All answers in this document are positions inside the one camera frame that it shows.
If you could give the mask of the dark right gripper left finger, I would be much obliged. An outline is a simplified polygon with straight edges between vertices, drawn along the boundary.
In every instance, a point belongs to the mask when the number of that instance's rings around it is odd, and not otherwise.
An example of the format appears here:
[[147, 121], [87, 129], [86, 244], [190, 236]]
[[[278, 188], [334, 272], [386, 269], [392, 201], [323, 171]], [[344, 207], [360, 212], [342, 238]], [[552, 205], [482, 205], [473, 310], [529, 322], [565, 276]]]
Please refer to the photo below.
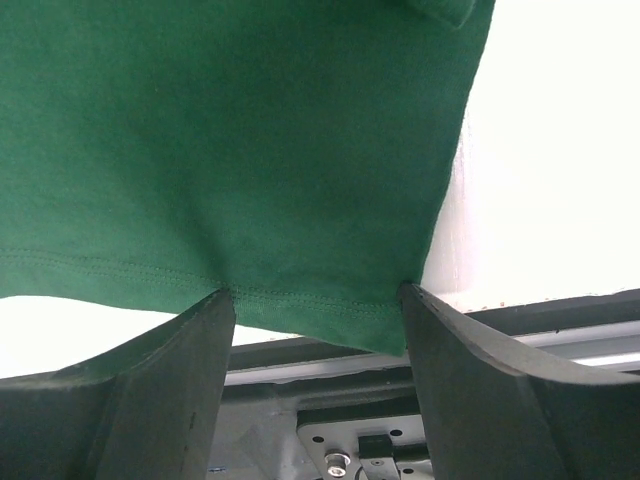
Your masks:
[[91, 359], [2, 380], [2, 478], [205, 478], [234, 327], [219, 290]]

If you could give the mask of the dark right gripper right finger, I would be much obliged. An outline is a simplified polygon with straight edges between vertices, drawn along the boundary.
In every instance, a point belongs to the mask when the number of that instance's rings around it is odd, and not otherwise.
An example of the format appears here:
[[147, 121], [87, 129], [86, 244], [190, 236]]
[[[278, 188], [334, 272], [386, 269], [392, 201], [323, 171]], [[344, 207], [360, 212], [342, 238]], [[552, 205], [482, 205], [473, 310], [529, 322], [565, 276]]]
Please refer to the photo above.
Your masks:
[[399, 288], [439, 479], [635, 479], [639, 379], [515, 340], [412, 284]]

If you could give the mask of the green t shirt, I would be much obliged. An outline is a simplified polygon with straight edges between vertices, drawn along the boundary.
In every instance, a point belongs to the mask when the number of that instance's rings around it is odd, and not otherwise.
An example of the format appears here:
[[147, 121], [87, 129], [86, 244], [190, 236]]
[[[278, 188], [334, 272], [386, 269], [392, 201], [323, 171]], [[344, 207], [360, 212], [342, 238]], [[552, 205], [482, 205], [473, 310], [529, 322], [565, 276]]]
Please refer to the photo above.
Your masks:
[[5, 1], [1, 293], [400, 355], [490, 1]]

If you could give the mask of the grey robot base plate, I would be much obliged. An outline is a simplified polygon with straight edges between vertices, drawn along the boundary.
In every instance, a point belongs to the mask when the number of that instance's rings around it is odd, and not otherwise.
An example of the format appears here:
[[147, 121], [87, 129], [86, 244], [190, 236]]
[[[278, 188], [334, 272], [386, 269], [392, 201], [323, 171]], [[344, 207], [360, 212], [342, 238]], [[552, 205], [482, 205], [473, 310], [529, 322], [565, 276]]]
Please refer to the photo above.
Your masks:
[[407, 370], [225, 389], [210, 479], [431, 479]]

